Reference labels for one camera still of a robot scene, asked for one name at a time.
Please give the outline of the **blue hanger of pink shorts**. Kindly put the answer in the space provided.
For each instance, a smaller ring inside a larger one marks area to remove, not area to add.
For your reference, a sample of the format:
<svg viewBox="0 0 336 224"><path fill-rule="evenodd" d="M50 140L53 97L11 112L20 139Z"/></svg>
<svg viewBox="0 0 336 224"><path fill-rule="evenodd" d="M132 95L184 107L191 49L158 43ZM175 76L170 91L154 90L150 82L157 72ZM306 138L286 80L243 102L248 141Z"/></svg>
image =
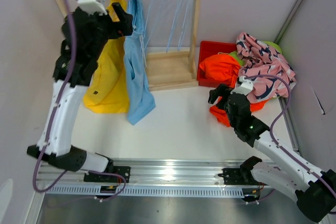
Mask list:
<svg viewBox="0 0 336 224"><path fill-rule="evenodd" d="M159 19L162 16L166 0L151 0L145 20L146 35L144 36L144 49L147 50L150 40L158 26Z"/></svg>

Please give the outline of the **lime green shorts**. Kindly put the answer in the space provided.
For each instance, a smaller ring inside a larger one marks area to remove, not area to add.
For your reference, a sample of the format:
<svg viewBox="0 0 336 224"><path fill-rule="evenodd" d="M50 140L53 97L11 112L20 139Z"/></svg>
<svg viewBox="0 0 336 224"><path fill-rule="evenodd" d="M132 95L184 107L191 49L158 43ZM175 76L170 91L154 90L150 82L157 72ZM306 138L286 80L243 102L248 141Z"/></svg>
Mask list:
<svg viewBox="0 0 336 224"><path fill-rule="evenodd" d="M253 91L247 96L251 103L287 96L287 88L276 78L288 80L283 68L284 57L278 45L260 40L240 42L236 56L241 62L238 75L256 76L251 79Z"/></svg>

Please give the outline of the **pink patterned shorts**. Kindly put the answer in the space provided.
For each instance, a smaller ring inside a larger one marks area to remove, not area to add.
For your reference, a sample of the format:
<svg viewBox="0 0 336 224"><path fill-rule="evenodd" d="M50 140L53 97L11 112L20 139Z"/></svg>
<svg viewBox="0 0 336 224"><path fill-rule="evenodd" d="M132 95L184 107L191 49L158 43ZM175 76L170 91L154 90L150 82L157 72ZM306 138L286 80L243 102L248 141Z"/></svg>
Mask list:
<svg viewBox="0 0 336 224"><path fill-rule="evenodd" d="M236 39L237 57L244 61L238 75L252 77L253 90L247 95L250 103L272 98L289 97L289 89L297 84L296 73L282 54L281 48L242 32Z"/></svg>

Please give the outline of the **blue hanger of orange shorts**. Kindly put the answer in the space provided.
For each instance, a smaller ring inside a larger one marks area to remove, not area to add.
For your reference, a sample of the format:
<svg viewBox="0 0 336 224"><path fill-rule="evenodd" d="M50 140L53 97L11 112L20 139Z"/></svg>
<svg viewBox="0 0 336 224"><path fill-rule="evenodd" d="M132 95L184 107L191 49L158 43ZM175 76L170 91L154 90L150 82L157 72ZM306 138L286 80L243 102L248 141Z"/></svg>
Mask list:
<svg viewBox="0 0 336 224"><path fill-rule="evenodd" d="M167 42L167 45L166 45L166 51L165 52L169 51L169 48L170 48L170 45L171 45L171 40L173 38L174 31L175 31L176 19L177 19L177 15L178 15L179 11L180 11L180 0L176 0L176 9L175 9L175 12L174 12L174 17L173 17L173 20L172 20L172 26L171 26L171 29L170 29L169 39L168 39L168 42Z"/></svg>

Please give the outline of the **light blue shorts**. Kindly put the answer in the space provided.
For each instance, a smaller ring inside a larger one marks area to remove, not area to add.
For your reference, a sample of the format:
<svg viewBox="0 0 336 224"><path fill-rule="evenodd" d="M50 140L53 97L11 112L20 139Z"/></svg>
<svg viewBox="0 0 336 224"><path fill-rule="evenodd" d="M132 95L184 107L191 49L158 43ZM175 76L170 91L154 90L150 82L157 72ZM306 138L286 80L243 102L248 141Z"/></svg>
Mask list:
<svg viewBox="0 0 336 224"><path fill-rule="evenodd" d="M133 16L133 33L124 41L124 67L129 96L127 119L135 125L156 106L146 75L145 22L141 0L129 0L128 13Z"/></svg>

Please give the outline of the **blue hanger of green shorts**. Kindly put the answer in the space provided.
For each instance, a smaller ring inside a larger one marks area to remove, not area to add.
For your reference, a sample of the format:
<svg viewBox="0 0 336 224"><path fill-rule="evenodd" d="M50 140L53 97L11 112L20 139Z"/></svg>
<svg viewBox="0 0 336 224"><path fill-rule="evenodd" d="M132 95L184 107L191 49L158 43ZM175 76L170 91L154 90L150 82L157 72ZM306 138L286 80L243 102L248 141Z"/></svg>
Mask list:
<svg viewBox="0 0 336 224"><path fill-rule="evenodd" d="M185 38L185 34L186 34L186 30L188 27L188 13L190 10L190 2L191 0L186 0L186 4L185 4L185 13L184 13L184 17L183 17L183 23L182 23L182 30L180 33L180 37L178 40L178 46L177 46L177 50L180 51L182 48L182 44Z"/></svg>

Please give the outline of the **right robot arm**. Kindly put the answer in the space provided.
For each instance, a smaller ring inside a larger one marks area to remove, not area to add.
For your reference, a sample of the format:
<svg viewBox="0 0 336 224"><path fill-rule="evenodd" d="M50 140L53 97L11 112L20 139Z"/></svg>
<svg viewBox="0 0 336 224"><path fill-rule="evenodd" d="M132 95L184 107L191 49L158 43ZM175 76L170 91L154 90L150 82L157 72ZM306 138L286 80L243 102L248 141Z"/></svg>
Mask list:
<svg viewBox="0 0 336 224"><path fill-rule="evenodd" d="M221 84L209 92L208 102L225 111L237 137L269 157L275 167L258 157L241 165L240 179L251 184L261 182L294 201L311 221L320 222L335 214L335 171L324 171L290 149L272 128L252 115L243 93Z"/></svg>

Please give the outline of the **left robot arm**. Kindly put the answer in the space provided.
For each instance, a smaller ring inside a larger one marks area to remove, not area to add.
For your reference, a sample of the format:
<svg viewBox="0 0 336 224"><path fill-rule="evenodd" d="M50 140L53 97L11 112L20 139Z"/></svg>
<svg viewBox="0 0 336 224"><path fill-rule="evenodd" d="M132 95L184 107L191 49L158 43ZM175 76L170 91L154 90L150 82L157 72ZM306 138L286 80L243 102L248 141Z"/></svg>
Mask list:
<svg viewBox="0 0 336 224"><path fill-rule="evenodd" d="M81 100L98 67L98 58L110 39L130 36L132 15L120 3L112 3L117 21L108 12L93 14L81 7L69 13L61 27L64 40L53 72L53 96L40 140L27 148L27 155L65 171L87 170L102 181L114 176L113 160L87 152L71 143Z"/></svg>

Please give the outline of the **yellow shorts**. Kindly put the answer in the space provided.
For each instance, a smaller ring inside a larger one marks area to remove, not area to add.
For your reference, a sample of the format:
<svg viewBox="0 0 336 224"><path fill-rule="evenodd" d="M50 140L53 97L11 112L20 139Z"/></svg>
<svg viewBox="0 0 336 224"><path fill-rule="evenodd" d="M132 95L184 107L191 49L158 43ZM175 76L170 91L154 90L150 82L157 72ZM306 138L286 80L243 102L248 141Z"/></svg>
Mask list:
<svg viewBox="0 0 336 224"><path fill-rule="evenodd" d="M124 37L108 40L99 56L98 67L83 97L84 106L94 113L126 113L129 110L124 41Z"/></svg>

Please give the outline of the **red plastic bin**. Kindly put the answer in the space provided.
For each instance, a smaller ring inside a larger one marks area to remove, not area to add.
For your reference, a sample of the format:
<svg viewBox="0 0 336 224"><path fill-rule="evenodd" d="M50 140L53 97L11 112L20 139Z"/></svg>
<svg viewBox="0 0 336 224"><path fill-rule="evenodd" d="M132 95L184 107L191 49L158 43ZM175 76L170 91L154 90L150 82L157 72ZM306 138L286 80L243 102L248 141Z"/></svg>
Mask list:
<svg viewBox="0 0 336 224"><path fill-rule="evenodd" d="M199 86L215 88L220 84L234 87L242 63L236 56L236 45L202 41L197 69Z"/></svg>

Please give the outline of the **wooden clothes rack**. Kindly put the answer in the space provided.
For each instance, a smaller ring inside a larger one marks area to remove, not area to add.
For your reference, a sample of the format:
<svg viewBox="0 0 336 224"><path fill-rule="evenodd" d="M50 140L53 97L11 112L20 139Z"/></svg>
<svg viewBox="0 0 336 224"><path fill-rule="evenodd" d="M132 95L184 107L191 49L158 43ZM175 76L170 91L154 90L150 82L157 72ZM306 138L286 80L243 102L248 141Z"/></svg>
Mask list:
<svg viewBox="0 0 336 224"><path fill-rule="evenodd" d="M65 16L65 2L55 2ZM197 86L195 49L201 0L141 2L145 31L142 45L150 91Z"/></svg>

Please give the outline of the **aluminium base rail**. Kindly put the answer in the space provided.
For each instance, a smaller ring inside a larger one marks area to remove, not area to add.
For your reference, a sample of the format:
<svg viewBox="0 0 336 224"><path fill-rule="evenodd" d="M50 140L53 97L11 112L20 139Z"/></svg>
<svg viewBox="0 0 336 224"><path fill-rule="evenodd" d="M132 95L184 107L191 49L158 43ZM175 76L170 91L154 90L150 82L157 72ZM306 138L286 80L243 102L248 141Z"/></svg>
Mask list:
<svg viewBox="0 0 336 224"><path fill-rule="evenodd" d="M49 194L95 196L161 196L161 197L263 197L271 191L269 186L227 185L219 176L224 168L237 169L240 161L179 161L167 160L116 160L116 166L127 168L123 172L127 183L85 182L87 172L67 172L47 192Z"/></svg>

